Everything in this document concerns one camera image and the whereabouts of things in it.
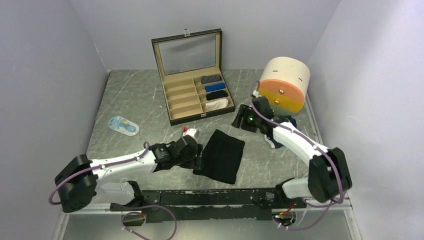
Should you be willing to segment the black underwear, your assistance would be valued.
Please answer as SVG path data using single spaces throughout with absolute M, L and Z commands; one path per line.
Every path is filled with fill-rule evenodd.
M 234 185 L 243 158 L 244 147 L 243 140 L 216 129 L 203 150 L 202 169 L 193 170 L 192 173 Z

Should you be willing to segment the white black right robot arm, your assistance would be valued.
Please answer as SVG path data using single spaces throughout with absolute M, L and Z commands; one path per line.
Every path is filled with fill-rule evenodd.
M 333 201 L 353 185 L 344 152 L 338 147 L 330 149 L 302 133 L 292 117 L 274 113 L 264 96 L 252 98 L 251 105 L 241 104 L 232 126 L 260 132 L 273 148 L 286 147 L 308 167 L 306 177 L 288 179 L 276 186 L 279 191 L 274 199 L 282 208 L 294 199 Z

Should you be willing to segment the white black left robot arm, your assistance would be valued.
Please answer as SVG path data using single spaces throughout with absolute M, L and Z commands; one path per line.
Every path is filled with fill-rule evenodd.
M 174 166 L 200 170 L 203 149 L 193 136 L 184 135 L 170 143 L 151 145 L 146 141 L 142 150 L 118 157 L 90 160 L 86 154 L 78 155 L 55 177 L 55 189 L 48 201 L 60 205 L 65 213 L 80 211 L 91 203 L 141 209 L 146 201 L 138 183 L 119 183 L 119 179 L 136 173 L 170 170 Z

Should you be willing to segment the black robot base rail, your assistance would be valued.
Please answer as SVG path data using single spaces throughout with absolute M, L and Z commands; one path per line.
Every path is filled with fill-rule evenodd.
M 282 190 L 239 188 L 210 190 L 144 190 L 143 200 L 125 206 L 112 203 L 111 212 L 142 211 L 147 223 L 192 220 L 256 219 L 269 221 L 277 213 L 306 208 L 300 198 L 289 199 Z

